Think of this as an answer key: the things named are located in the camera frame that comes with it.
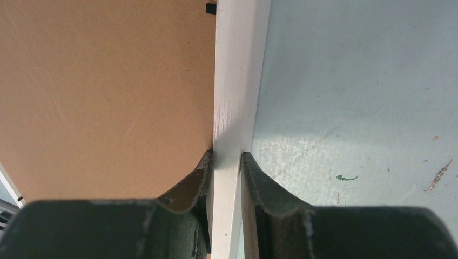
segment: green paint mark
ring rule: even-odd
[[[339,174],[339,175],[336,176],[335,178],[336,178],[337,180],[340,180],[340,181],[351,181],[351,180],[355,180],[355,179],[358,178],[358,177],[348,179],[348,178],[343,177],[341,174]]]

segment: curved metal edge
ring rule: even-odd
[[[241,166],[254,205],[262,206],[266,213],[282,216],[294,213],[302,206],[312,206],[288,192],[264,173],[250,152],[242,154]]]
[[[196,168],[161,196],[159,202],[173,212],[186,212],[194,208],[199,198],[206,196],[213,169],[213,150],[207,150]]]

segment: brown cardboard surface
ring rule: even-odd
[[[0,162],[27,202],[155,197],[212,145],[203,0],[0,1]]]

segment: white wooden strip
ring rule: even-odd
[[[22,209],[22,207],[24,207],[25,205],[25,200],[22,198],[20,192],[18,191],[12,179],[8,176],[8,174],[5,171],[5,168],[3,168],[2,165],[0,165],[0,182],[5,186],[8,193],[16,202],[16,205]]]
[[[212,259],[237,253],[240,155],[251,150],[270,3],[220,0],[217,6]]]

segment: light blue surface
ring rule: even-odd
[[[261,168],[317,206],[428,207],[458,240],[457,25],[458,1],[272,0]]]
[[[5,186],[3,186],[3,184],[1,184],[1,183],[0,183],[0,200],[4,200],[4,201],[9,202],[12,205],[16,206],[16,203],[15,203],[13,197],[11,197],[11,195],[8,193],[8,191],[5,188]]]

